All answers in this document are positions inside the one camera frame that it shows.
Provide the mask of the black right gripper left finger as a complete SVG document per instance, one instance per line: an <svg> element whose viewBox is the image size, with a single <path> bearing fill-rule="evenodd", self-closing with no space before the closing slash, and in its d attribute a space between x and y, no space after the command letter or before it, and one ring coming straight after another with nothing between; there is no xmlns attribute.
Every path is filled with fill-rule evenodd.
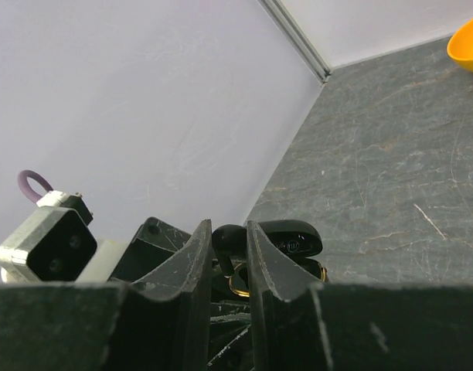
<svg viewBox="0 0 473 371"><path fill-rule="evenodd" d="M0 285L0 370L202 370L212 225L135 284Z"/></svg>

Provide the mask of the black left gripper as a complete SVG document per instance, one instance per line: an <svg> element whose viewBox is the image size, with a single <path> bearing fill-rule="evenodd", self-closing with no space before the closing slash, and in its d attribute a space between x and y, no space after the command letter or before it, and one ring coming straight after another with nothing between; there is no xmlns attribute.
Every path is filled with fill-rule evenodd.
<svg viewBox="0 0 473 371"><path fill-rule="evenodd" d="M139 227L111 280L129 283L110 370L250 370L248 301L214 301L211 224Z"/></svg>

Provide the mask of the black earbud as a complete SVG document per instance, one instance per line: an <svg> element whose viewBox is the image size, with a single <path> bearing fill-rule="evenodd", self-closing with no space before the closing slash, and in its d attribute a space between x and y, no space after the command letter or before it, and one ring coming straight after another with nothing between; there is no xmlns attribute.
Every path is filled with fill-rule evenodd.
<svg viewBox="0 0 473 371"><path fill-rule="evenodd" d="M213 231L214 253L225 277L234 273L232 258L244 259L247 253L247 229L243 226L226 224Z"/></svg>

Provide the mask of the black earbud charging case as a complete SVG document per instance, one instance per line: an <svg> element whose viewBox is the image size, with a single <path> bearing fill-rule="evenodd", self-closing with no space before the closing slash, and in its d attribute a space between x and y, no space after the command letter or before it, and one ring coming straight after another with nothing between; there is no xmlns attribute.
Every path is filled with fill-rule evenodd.
<svg viewBox="0 0 473 371"><path fill-rule="evenodd" d="M322 252L323 244L319 232L311 224L300 220L271 220L260 222L259 226L277 250L321 281L329 281L326 268L313 259ZM234 273L225 277L216 255L213 258L214 301L247 301L250 296L246 258L233 257L232 263Z"/></svg>

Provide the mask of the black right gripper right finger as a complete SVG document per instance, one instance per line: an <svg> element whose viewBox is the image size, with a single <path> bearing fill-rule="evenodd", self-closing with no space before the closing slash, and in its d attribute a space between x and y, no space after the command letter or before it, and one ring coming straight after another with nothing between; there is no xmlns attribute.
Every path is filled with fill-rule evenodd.
<svg viewBox="0 0 473 371"><path fill-rule="evenodd" d="M247 224L257 370L473 370L473 286L324 283Z"/></svg>

